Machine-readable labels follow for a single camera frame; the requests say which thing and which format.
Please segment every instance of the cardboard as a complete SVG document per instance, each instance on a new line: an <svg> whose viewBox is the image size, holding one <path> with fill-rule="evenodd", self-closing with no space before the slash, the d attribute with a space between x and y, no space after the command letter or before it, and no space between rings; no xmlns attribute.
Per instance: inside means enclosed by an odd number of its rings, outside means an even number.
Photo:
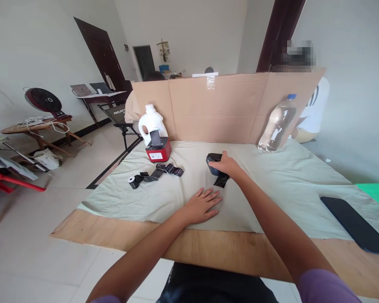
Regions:
<svg viewBox="0 0 379 303"><path fill-rule="evenodd" d="M153 104L172 141L258 144L272 110L290 93L297 95L294 102L300 117L324 72L317 68L306 73L233 74L132 86L141 113L146 104Z"/></svg>

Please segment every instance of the dark doorway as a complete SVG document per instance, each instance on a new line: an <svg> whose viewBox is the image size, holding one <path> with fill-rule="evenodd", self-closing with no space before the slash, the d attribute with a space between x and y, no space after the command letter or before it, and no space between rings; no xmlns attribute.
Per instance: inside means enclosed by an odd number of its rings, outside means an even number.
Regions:
<svg viewBox="0 0 379 303"><path fill-rule="evenodd" d="M123 91L125 78L108 33L103 29L95 27L87 22L84 22L76 17L75 21L83 35L94 61L100 70L104 82L108 85L106 76L108 75L115 86L116 91Z"/></svg>
<svg viewBox="0 0 379 303"><path fill-rule="evenodd" d="M305 0L275 0L257 72L267 72L281 61L283 47L292 39Z"/></svg>
<svg viewBox="0 0 379 303"><path fill-rule="evenodd" d="M133 51L138 61L140 75L142 76L142 80L144 80L144 76L147 73L156 71L150 45L134 46Z"/></svg>

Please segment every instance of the red plastic chair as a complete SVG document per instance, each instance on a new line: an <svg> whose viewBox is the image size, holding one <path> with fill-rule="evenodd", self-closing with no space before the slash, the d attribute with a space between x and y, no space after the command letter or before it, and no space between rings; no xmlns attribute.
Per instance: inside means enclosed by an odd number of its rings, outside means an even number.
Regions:
<svg viewBox="0 0 379 303"><path fill-rule="evenodd" d="M8 193L8 194L11 193L11 192L13 192L14 189L12 189L11 187L5 185L2 181L7 181L7 182L10 182L10 183L18 184L18 185L21 185L21 186L24 186L24 187L35 189L36 191L45 191L46 190L43 187L39 187L39 186L30 184L30 183L27 183L27 182L24 182L24 181L21 181L21 180L10 178L10 177L2 175L0 173L0 189L2 191L4 191L4 192Z"/></svg>

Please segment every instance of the folding chair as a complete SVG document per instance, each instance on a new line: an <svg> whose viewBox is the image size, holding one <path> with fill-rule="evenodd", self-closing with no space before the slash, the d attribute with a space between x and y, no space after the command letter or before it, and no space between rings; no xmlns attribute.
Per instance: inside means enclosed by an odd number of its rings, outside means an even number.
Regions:
<svg viewBox="0 0 379 303"><path fill-rule="evenodd" d="M125 104L117 105L115 107L104 109L104 106L108 106L109 104L117 104L116 102L111 102L107 104L99 104L97 105L114 123L115 127L118 127L122 131L123 142L125 144L125 151L131 152L132 149L136 146L137 143L143 140L142 136L140 136L133 128L133 123L125 122ZM138 138L131 144L126 144L126 136L134 135Z"/></svg>

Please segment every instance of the fan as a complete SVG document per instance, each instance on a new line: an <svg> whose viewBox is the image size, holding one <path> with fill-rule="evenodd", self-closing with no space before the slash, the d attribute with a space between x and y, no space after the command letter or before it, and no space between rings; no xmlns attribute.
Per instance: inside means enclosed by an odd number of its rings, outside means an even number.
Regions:
<svg viewBox="0 0 379 303"><path fill-rule="evenodd" d="M43 112L50 112L56 120L63 120L70 117L61 111L62 103L51 92L42 88L30 88L25 93L25 99L36 109Z"/></svg>

